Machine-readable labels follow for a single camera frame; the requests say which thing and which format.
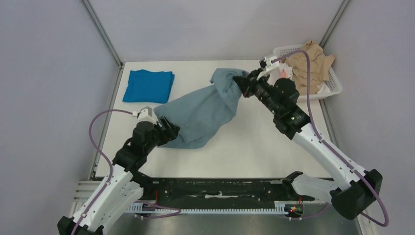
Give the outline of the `grey-blue t-shirt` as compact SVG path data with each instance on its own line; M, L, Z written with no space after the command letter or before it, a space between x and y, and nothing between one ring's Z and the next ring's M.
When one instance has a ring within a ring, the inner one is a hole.
M242 93L234 77L248 74L241 69L216 69L210 79L211 85L156 107L157 117L166 118L180 129L178 136L163 147L204 147L222 125L236 116Z

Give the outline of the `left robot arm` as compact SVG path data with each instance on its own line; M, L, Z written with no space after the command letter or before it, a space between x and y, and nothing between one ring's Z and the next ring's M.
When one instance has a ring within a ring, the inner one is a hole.
M132 136L117 151L110 172L82 208L58 224L61 235L104 235L135 201L152 197L151 178L139 172L151 151L172 140L179 127L166 118L140 114Z

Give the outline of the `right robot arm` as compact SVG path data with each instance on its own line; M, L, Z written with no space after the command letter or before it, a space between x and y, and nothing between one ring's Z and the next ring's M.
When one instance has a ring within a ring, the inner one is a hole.
M298 105L299 92L294 82L279 79L272 86L263 78L250 80L235 76L244 97L256 98L273 114L277 130L305 149L331 176L332 180L310 177L296 171L283 180L283 195L289 200L311 196L331 204L348 220L377 200L383 176L370 171L348 158L313 125L308 113Z

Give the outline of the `pink and white garment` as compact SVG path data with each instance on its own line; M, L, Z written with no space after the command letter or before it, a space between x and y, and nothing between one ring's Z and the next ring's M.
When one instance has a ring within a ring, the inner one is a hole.
M293 79L293 69L291 66L285 64L285 63L281 63L278 67L279 71L280 71L280 78L286 78L286 79Z

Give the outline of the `folded bright blue t-shirt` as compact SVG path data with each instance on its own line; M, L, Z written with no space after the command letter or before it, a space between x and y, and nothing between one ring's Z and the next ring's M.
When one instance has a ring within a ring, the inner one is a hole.
M130 71L123 102L167 103L175 80L171 71Z

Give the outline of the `white plastic laundry basket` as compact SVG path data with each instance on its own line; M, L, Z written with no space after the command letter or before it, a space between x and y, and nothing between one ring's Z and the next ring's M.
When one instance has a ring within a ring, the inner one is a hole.
M298 49L305 50L310 57L310 100L323 100L339 94L342 91L342 86L331 67L334 63L335 55L325 55L323 49L317 43L309 41L303 45L276 47L273 53L275 56L281 57ZM287 59L283 59L282 62L292 68L290 78L300 92L299 101L306 101L307 64L305 55L296 53Z

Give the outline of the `aluminium frame rail right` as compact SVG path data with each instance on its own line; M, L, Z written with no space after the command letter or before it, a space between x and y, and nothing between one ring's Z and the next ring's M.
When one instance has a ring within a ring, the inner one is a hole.
M336 13L334 14L328 28L326 29L319 45L321 48L324 48L329 41L332 33L335 31L336 26L340 22L343 14L346 12L349 4L351 3L351 0L342 0L340 6L338 7Z

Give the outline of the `aluminium frame rail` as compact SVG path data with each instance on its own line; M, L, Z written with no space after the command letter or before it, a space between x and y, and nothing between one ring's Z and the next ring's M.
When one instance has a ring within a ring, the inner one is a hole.
M120 56L118 55L118 53L116 52L116 49L115 49L113 43L111 42L111 40L110 40L110 38L109 38L102 22L101 22L101 20L99 19L98 14L94 10L91 1L90 0L80 0L80 2L84 6L84 8L85 8L87 14L89 15L90 19L92 20L92 23L94 24L94 27L98 31L98 34L100 35L102 41L104 42L107 50L111 54L114 62L117 64L117 66L119 68L122 68L123 62L122 62Z
M336 13L334 14L328 28L326 29L319 45L321 48L324 48L329 41L332 33L335 31L336 26L340 22L343 14L346 12L349 4L351 3L351 0L342 0L340 6L338 7Z

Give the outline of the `aluminium frame rail left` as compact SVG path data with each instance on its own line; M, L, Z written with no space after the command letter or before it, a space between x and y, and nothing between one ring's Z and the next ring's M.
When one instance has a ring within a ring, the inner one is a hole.
M100 35L102 41L104 42L107 50L111 54L114 62L117 64L117 66L119 68L122 68L123 62L122 62L120 56L118 55L118 53L116 52L116 49L115 49L113 43L111 42L111 40L110 40L110 38L109 38L102 22L101 22L101 20L99 19L98 14L94 10L91 1L90 0L80 0L80 2L84 6L84 8L85 8L87 14L89 15L90 19L92 20L92 23L94 24L94 27L98 31L98 34Z

